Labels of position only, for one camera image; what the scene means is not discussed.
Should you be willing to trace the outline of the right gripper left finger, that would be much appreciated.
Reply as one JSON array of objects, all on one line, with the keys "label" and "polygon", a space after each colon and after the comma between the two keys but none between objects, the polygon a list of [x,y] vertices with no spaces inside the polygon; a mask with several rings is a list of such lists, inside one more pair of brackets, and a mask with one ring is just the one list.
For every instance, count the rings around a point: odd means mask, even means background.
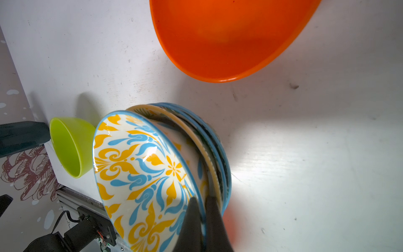
[{"label": "right gripper left finger", "polygon": [[201,219],[198,201],[192,197],[188,203],[174,252],[201,252]]}]

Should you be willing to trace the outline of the blue yellow patterned bowl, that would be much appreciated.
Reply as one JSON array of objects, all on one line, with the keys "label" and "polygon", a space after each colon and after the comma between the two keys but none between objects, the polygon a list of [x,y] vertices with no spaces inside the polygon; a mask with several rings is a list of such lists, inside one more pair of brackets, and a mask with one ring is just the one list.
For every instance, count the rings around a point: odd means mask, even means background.
[{"label": "blue yellow patterned bowl", "polygon": [[206,215],[209,184],[201,159],[145,117],[107,114],[96,128],[92,156],[105,210],[132,251],[173,251],[191,198]]}]

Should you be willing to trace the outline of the yellow flower bowl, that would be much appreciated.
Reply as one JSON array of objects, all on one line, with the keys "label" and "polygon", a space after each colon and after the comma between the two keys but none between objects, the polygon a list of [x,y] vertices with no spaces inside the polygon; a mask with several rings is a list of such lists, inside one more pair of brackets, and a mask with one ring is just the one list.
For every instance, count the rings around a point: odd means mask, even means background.
[{"label": "yellow flower bowl", "polygon": [[195,130],[171,111],[155,105],[136,105],[127,110],[147,118],[167,136],[190,169],[202,198],[216,196],[218,206],[222,208],[223,199],[215,166]]}]

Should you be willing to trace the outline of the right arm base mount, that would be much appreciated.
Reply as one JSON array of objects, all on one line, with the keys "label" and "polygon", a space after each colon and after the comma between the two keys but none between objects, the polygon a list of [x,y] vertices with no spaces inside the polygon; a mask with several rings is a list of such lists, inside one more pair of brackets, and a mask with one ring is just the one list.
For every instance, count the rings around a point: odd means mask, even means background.
[{"label": "right arm base mount", "polygon": [[[56,232],[64,215],[76,225],[64,235]],[[78,219],[73,219],[69,211],[65,210],[58,217],[50,234],[39,237],[32,241],[26,252],[80,252],[92,241],[100,239],[102,252],[111,251],[111,246],[116,246],[117,232],[111,221],[84,206],[78,207]]]}]

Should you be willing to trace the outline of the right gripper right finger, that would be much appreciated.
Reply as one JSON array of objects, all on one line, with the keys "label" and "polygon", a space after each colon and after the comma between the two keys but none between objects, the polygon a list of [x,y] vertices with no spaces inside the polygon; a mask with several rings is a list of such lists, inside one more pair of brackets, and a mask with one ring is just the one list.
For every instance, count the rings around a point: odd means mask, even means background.
[{"label": "right gripper right finger", "polygon": [[225,230],[216,197],[206,198],[206,252],[234,252]]}]

